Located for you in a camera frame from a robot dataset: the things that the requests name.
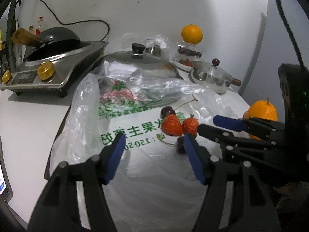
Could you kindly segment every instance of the wooden pot handle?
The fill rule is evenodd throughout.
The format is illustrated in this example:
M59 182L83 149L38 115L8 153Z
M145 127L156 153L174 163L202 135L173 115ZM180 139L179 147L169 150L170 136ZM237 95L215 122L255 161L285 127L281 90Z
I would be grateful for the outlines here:
M31 32L21 28L13 33L12 36L13 43L20 43L22 45L40 47L43 44L41 38L32 34Z
M239 87L239 86L241 86L241 81L239 79L233 78L231 84Z

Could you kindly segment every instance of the gold control knob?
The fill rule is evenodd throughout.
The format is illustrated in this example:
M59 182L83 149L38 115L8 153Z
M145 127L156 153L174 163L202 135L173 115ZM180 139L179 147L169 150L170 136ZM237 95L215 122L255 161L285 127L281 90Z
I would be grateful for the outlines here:
M52 62L45 62L38 68L38 75L42 81L52 77L55 73L55 67Z
M7 82L9 82L10 78L12 77L12 74L9 70L7 70L3 76L2 76L2 81L4 84L6 84Z

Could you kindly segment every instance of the orange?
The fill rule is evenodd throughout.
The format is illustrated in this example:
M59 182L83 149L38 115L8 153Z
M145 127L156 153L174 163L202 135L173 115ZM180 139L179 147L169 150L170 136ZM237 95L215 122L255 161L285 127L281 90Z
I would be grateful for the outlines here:
M182 39L190 44L199 44L203 40L203 32L200 27L189 24L181 31Z
M264 118L267 120L278 121L277 111L275 107L265 100L256 101L247 112L244 114L244 118L257 117ZM260 138L250 134L251 138L258 139Z

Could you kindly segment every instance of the yellow bottle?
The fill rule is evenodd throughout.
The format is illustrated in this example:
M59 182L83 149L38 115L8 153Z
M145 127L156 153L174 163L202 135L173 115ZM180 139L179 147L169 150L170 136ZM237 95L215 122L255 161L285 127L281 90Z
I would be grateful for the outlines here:
M0 27L0 50L2 50L2 32Z

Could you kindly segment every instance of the bottle with red cap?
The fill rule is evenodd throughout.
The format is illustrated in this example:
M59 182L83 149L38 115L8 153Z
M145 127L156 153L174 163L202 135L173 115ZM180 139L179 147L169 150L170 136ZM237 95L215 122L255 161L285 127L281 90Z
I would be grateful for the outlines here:
M44 23L44 17L39 17L39 21L38 21L38 24L36 25L36 28L35 28L35 35L39 35L42 31L46 30L46 26L45 26L45 23Z

